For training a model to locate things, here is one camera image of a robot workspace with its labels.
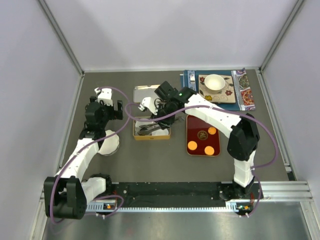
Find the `metal tongs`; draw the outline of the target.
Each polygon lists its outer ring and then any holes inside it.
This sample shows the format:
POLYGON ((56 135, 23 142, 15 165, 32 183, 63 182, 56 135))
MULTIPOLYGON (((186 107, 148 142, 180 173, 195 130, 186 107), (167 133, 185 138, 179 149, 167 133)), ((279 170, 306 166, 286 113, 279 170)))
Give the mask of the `metal tongs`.
POLYGON ((156 131, 170 131, 171 127, 166 126, 165 128, 162 128, 158 123, 154 121, 149 122, 142 122, 142 121, 136 121, 134 124, 134 133, 138 136, 149 136, 152 135, 153 132, 156 131))

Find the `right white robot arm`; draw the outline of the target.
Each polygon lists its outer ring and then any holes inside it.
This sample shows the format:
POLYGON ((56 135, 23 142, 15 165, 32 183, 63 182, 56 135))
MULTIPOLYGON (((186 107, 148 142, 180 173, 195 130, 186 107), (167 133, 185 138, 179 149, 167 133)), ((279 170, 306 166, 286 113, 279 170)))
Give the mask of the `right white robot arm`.
POLYGON ((251 168, 260 139, 257 124, 253 116, 246 114, 238 116, 225 112, 224 109, 204 99, 195 90, 184 87, 181 90, 173 88, 167 81, 155 91, 160 102, 152 97, 146 97, 141 105, 152 113, 161 128, 170 127, 178 110, 187 115, 197 117, 215 127, 228 138, 227 152, 234 159, 234 177, 232 190, 226 187, 220 189, 223 200, 245 198, 252 191, 254 176, 251 168))

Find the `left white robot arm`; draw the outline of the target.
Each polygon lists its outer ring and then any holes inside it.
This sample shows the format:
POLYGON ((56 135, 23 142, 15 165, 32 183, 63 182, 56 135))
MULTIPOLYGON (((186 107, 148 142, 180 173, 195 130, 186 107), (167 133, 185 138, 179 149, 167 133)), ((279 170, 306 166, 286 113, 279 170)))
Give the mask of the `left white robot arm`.
POLYGON ((65 165, 49 176, 43 183, 45 214, 54 219, 80 220, 85 215, 88 203, 97 196, 109 198, 114 191, 111 178, 107 174, 97 173, 83 182, 84 174, 99 154, 109 156, 120 146, 119 136, 107 130, 109 121, 123 119, 123 102, 117 106, 107 105, 106 100, 91 97, 85 106, 84 127, 77 140, 76 147, 65 165))

